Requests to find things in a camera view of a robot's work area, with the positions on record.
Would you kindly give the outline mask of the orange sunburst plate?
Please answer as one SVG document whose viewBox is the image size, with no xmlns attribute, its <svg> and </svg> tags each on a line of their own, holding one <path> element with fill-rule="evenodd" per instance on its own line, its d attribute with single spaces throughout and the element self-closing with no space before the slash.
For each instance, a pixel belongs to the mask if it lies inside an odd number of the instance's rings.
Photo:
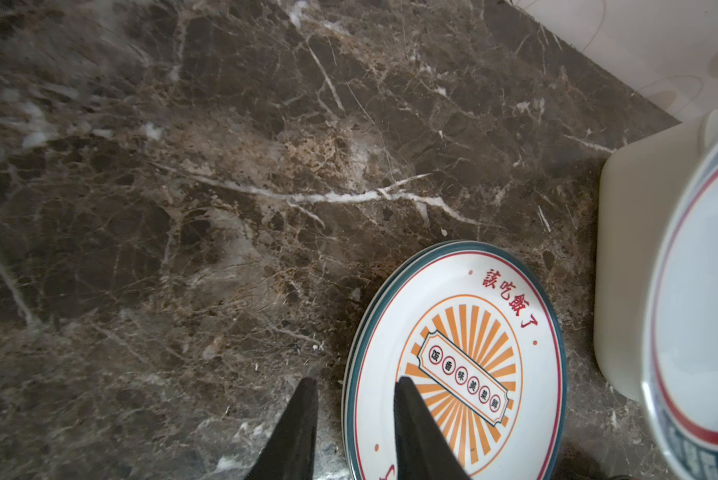
<svg viewBox="0 0 718 480">
<path fill-rule="evenodd" d="M 551 477 L 566 410 L 566 355 L 548 296 L 508 252 L 442 242 L 380 287 L 344 375 L 341 422 L 356 479 L 398 475 L 393 397 L 404 377 L 470 477 Z"/>
</svg>

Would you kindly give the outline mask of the green red stripe plate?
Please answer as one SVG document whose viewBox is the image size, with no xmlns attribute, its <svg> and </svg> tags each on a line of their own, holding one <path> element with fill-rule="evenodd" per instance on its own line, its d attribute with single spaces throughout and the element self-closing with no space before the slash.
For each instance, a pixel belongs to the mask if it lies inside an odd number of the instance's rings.
<svg viewBox="0 0 718 480">
<path fill-rule="evenodd" d="M 674 202 L 646 300 L 641 391 L 680 479 L 718 479 L 718 140 Z"/>
</svg>

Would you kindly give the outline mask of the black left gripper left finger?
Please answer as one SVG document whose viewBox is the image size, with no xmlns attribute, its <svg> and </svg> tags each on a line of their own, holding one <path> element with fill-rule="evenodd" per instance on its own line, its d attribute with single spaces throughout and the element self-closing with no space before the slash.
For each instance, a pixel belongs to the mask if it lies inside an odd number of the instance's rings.
<svg viewBox="0 0 718 480">
<path fill-rule="evenodd" d="M 318 404 L 317 382 L 302 379 L 246 479 L 313 478 Z"/>
</svg>

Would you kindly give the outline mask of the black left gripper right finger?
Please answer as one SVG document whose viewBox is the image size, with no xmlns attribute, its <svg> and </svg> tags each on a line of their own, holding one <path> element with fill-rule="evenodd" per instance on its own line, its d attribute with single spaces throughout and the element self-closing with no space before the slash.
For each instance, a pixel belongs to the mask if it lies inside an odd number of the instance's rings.
<svg viewBox="0 0 718 480">
<path fill-rule="evenodd" d="M 394 427 L 398 479 L 469 479 L 409 377 L 395 384 Z"/>
</svg>

